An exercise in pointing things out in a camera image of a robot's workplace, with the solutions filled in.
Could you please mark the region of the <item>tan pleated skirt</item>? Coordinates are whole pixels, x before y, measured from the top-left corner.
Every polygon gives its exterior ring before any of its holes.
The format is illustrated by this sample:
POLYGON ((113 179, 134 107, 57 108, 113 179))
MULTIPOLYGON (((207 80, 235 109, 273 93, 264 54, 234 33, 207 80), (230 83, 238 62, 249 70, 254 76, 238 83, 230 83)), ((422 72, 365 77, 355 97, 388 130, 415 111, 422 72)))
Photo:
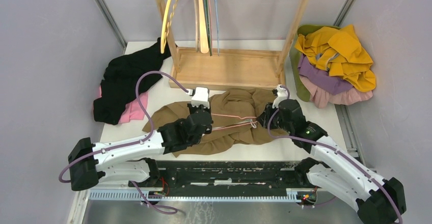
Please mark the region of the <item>tan pleated skirt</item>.
POLYGON ((204 135, 199 144, 175 152, 181 154, 211 155, 227 151, 235 144, 262 145, 273 141, 274 136, 285 135, 281 129, 267 131, 258 122, 250 121, 264 112, 275 95, 265 89, 231 89, 209 98, 213 120, 211 134, 204 135))

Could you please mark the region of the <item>pink wire hanger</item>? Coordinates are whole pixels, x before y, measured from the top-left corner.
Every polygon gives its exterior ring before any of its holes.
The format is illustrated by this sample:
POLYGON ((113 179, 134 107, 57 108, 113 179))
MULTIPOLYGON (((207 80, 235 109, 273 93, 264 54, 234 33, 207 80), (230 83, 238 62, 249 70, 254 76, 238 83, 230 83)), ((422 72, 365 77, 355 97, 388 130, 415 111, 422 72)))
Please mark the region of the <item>pink wire hanger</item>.
POLYGON ((238 116, 238 115, 227 115, 227 114, 211 114, 213 117, 224 118, 226 124, 223 126, 213 127, 213 131, 220 131, 226 129, 237 128, 241 126, 251 126, 257 128, 257 117, 256 116, 238 116))

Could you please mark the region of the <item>yellow garment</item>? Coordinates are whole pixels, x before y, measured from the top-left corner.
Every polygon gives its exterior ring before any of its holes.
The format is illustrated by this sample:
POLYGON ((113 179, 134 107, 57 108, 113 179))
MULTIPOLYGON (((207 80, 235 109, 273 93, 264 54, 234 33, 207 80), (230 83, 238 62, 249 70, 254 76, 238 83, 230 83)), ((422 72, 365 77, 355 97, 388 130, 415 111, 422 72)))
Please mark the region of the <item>yellow garment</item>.
POLYGON ((340 29, 323 26, 306 35, 298 34, 294 47, 313 67, 349 82, 358 91, 376 88, 376 76, 371 70, 373 60, 352 24, 340 29))

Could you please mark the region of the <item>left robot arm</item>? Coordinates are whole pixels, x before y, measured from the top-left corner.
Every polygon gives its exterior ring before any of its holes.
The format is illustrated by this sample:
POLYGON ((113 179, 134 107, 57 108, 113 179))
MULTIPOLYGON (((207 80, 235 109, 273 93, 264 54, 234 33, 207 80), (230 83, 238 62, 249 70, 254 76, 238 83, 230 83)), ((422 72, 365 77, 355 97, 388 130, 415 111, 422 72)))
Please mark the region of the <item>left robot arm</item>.
POLYGON ((142 136, 117 142, 93 143, 80 139, 68 155, 73 191, 87 190, 99 183, 112 181, 144 182, 156 186, 160 180, 153 156, 185 150, 197 145, 203 135, 212 131, 213 120, 208 105, 187 105, 190 115, 165 124, 142 136))

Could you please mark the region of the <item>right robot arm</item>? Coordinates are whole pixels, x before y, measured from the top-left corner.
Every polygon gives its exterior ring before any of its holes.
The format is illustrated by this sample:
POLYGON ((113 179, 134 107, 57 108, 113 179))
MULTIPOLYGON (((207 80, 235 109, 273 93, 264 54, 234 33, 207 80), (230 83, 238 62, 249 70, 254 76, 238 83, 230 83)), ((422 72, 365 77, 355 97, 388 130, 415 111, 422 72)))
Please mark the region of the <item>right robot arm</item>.
POLYGON ((286 138, 310 156, 295 168, 300 187, 313 185, 349 205, 362 223, 402 223, 406 212, 403 184, 372 171, 342 149, 319 125, 307 121, 300 104, 285 99, 268 103, 258 122, 271 132, 281 129, 286 138))

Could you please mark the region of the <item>wooden hanger rack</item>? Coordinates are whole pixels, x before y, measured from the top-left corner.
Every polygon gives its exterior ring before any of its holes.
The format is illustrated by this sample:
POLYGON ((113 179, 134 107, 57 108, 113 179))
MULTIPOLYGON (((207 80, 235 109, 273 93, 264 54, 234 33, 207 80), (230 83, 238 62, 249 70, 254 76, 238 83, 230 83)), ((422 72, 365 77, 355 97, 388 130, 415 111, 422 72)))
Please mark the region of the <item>wooden hanger rack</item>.
MULTIPOLYGON (((167 0, 155 0, 163 24, 167 0)), ((273 89, 285 85, 284 65, 293 44, 309 0, 299 0, 294 18, 282 50, 217 49, 213 55, 196 48, 181 47, 175 43, 171 28, 166 46, 169 47, 173 68, 171 75, 186 88, 207 87, 211 90, 273 89)))

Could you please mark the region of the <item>beige wooden hanger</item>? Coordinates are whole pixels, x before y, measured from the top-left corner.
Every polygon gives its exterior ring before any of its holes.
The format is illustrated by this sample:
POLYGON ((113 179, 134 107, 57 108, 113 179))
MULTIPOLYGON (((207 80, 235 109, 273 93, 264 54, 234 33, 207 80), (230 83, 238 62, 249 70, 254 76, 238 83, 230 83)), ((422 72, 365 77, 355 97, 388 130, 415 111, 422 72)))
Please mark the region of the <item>beige wooden hanger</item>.
POLYGON ((204 0, 194 0, 196 51, 209 53, 204 0))

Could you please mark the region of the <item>yellow plastic hanger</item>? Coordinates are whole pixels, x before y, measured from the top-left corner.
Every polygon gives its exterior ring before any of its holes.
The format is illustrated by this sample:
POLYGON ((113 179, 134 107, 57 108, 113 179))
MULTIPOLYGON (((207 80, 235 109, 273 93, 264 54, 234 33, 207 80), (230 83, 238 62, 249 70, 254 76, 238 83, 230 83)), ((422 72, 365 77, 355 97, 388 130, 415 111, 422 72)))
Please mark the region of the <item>yellow plastic hanger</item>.
POLYGON ((166 8, 163 14, 163 24, 161 28, 161 37, 160 37, 160 52, 165 52, 165 46, 167 43, 167 37, 170 33, 169 29, 171 28, 172 19, 175 13, 175 9, 177 7, 177 3, 179 0, 175 0, 172 4, 172 0, 167 0, 166 8))

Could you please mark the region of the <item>green plastic hanger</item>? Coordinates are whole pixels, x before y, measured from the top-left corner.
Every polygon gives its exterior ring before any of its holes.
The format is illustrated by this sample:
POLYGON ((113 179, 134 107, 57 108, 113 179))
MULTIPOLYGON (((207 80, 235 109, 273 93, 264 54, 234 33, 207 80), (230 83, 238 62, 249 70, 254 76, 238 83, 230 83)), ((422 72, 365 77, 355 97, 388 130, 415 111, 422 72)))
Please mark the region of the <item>green plastic hanger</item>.
POLYGON ((205 12, 205 21, 206 21, 206 29, 207 29, 207 41, 208 41, 208 47, 209 47, 209 55, 213 55, 212 51, 212 33, 211 33, 211 16, 210 16, 210 6, 209 6, 209 0, 203 0, 204 1, 204 12, 205 12))

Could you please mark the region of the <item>green plastic bin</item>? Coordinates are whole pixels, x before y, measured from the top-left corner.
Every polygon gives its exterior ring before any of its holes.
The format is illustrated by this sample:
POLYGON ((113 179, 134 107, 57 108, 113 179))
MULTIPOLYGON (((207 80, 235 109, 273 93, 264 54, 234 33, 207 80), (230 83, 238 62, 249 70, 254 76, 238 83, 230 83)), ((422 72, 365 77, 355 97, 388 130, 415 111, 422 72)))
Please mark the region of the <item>green plastic bin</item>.
POLYGON ((300 63, 302 53, 300 51, 298 51, 294 46, 295 46, 295 43, 296 43, 299 35, 306 36, 310 33, 313 33, 315 31, 319 30, 322 27, 330 27, 330 28, 333 28, 336 30, 340 29, 340 27, 333 26, 333 25, 314 25, 314 24, 300 25, 298 27, 295 35, 294 35, 293 44, 292 44, 292 47, 291 47, 290 52, 289 52, 290 63, 291 63, 291 68, 292 68, 292 75, 294 78, 294 84, 295 84, 295 88, 296 88, 296 95, 298 96, 299 99, 301 99, 302 101, 305 101, 305 102, 310 101, 310 92, 307 90, 307 88, 303 85, 303 83, 300 80, 300 75, 299 75, 299 71, 298 71, 298 64, 300 63))

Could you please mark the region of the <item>light pink ruffled garment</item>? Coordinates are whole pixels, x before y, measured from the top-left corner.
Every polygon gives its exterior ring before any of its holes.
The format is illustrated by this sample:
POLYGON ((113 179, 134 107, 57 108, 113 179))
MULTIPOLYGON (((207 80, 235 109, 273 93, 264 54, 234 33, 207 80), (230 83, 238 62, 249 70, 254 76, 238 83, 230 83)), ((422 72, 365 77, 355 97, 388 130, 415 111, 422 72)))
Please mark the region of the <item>light pink ruffled garment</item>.
POLYGON ((310 93, 310 101, 313 102, 317 108, 325 108, 328 103, 352 105, 357 102, 369 100, 373 97, 373 91, 360 92, 356 88, 351 88, 342 93, 332 95, 313 84, 307 77, 300 76, 300 80, 310 93))

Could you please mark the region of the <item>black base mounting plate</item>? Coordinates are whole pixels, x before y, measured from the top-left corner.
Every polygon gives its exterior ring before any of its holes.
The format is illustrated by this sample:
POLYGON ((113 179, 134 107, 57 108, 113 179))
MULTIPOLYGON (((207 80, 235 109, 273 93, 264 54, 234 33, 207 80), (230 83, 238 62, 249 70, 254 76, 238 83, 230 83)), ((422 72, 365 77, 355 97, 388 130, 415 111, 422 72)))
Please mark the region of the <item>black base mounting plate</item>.
POLYGON ((285 197, 287 189, 314 189, 299 161, 161 161, 142 188, 169 197, 285 197))

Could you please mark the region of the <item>purple garment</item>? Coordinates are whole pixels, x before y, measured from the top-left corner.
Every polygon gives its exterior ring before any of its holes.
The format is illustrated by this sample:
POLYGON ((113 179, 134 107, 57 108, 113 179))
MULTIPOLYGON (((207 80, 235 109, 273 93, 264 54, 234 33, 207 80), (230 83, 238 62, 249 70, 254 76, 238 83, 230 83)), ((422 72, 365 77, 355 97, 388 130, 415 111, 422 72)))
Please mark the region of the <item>purple garment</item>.
POLYGON ((352 89, 354 86, 346 80, 339 77, 329 76, 329 73, 324 70, 315 68, 304 54, 301 55, 298 72, 300 76, 308 78, 314 85, 329 92, 332 95, 337 95, 352 89))

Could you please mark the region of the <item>black garment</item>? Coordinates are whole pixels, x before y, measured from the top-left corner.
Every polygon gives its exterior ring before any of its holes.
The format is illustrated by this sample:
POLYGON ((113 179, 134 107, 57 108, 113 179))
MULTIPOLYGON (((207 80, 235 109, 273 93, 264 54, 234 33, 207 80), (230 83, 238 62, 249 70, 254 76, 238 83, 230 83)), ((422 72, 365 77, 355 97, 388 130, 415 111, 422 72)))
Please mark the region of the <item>black garment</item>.
MULTIPOLYGON (((111 60, 99 86, 99 97, 93 101, 93 118, 96 122, 117 125, 125 106, 136 98, 138 79, 149 71, 159 71, 164 60, 171 56, 169 47, 160 52, 160 38, 148 48, 125 54, 111 60)), ((139 94, 147 93, 160 79, 161 74, 150 74, 140 82, 139 94)))

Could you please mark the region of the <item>aluminium frame rail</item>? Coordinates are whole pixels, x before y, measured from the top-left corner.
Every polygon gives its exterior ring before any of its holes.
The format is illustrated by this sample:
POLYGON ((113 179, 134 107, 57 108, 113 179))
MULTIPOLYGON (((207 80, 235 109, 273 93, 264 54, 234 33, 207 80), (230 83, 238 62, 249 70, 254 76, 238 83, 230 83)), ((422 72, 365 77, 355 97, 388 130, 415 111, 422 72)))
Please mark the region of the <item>aluminium frame rail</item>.
POLYGON ((350 205, 363 223, 392 223, 397 219, 386 195, 370 180, 350 186, 335 171, 320 164, 298 164, 290 168, 282 162, 233 162, 222 166, 213 162, 200 168, 188 162, 184 168, 165 162, 156 176, 122 189, 93 189, 78 194, 79 204, 89 200, 186 202, 291 202, 314 207, 318 190, 331 193, 350 205))

